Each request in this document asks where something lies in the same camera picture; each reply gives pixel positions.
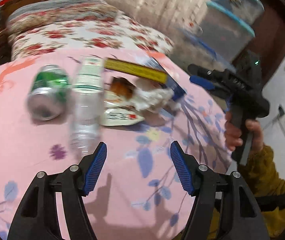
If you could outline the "dark blue carton box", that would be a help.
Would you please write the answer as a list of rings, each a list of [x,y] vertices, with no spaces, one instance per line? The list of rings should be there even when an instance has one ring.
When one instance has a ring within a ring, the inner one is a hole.
[[[162,88],[170,88],[173,90],[174,94],[172,96],[172,100],[174,102],[180,102],[182,98],[185,96],[185,90],[170,76],[170,74],[162,67],[162,65],[153,57],[147,58],[143,63],[143,66],[151,67],[156,70],[163,71],[167,74],[166,83],[161,85]]]

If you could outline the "white paper wrapper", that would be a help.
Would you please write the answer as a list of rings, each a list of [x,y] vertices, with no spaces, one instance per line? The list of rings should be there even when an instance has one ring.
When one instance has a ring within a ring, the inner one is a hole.
[[[158,83],[138,78],[130,102],[137,111],[158,112],[174,96],[171,88],[162,88]]]

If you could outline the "yellow long carton box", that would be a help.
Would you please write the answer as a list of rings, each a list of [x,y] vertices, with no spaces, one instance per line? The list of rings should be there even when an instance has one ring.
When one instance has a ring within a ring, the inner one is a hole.
[[[168,74],[162,70],[111,58],[104,60],[104,68],[149,79],[161,84],[165,84],[168,78]]]

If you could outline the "silver chicken snack pouch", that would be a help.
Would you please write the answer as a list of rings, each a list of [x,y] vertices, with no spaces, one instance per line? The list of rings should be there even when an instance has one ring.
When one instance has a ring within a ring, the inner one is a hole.
[[[136,87],[124,77],[113,77],[104,92],[102,126],[131,126],[145,118],[132,102]]]

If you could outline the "clear plastic bottle green label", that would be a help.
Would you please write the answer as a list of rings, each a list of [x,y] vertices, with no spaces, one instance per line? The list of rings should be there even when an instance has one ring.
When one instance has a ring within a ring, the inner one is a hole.
[[[96,56],[83,58],[71,83],[70,146],[81,158],[90,155],[101,137],[104,112],[103,59]]]

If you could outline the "green aluminium can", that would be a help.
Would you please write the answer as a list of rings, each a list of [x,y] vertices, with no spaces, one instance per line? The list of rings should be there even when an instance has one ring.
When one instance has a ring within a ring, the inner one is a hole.
[[[49,121],[63,114],[67,107],[70,80],[58,65],[42,66],[32,83],[26,99],[31,118]]]

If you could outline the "middle storage box teal lid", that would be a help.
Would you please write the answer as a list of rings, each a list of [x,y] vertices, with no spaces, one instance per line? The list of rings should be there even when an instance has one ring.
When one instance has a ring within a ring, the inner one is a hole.
[[[202,29],[201,41],[229,62],[255,37],[251,26],[212,1],[206,2],[199,26]]]

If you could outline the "storage box teal lid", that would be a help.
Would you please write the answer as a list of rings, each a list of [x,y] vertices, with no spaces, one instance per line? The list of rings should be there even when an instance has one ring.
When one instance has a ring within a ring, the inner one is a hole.
[[[251,26],[212,1],[206,2],[199,26],[202,29],[201,41],[229,62],[255,37]]]
[[[260,0],[211,0],[226,10],[232,12],[238,18],[252,25],[263,12],[264,7]]]

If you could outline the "white enamel mug red star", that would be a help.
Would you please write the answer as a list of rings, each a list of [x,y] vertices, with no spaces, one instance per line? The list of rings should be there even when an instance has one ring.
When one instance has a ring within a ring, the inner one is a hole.
[[[185,27],[187,31],[198,37],[202,36],[203,34],[203,29],[197,23],[189,22],[185,25]]]

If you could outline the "top storage box teal lid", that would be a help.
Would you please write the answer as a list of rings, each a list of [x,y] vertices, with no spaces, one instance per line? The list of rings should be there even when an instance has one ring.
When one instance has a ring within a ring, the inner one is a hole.
[[[211,0],[226,10],[232,12],[238,18],[252,25],[263,12],[264,7],[260,0]]]

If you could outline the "pink printed bed sheet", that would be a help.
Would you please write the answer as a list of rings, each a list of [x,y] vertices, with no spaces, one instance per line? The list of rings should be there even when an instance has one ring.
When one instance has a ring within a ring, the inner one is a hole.
[[[86,57],[141,62],[143,51],[61,50],[0,66],[0,238],[39,171],[63,172],[76,163],[70,118],[34,122],[26,98],[42,66],[56,64],[73,75]],[[178,141],[186,153],[224,173],[231,159],[224,143],[224,113],[209,94],[164,55],[156,59],[186,91],[176,115],[161,111],[135,126],[103,128],[107,159],[94,191],[84,198],[99,239],[172,239],[185,226],[193,199],[183,190],[170,159]]]

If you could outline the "floral white red blanket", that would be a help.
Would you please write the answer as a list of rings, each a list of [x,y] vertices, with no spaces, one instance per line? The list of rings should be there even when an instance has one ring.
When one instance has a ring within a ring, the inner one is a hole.
[[[169,54],[173,41],[165,34],[120,15],[114,21],[71,20],[11,35],[11,60],[53,53],[58,49],[113,48]]]

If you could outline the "folded patterned quilt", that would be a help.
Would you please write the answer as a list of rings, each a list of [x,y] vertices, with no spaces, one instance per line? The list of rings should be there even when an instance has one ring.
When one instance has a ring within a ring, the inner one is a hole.
[[[119,10],[103,0],[48,0],[25,5],[10,14],[10,34],[71,20],[114,21]]]

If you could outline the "white wall socket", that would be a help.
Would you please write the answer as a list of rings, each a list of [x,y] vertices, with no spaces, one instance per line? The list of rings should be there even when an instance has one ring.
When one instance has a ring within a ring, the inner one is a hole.
[[[272,125],[278,124],[279,128],[285,137],[285,109],[282,105],[278,106],[278,114],[272,119]]]

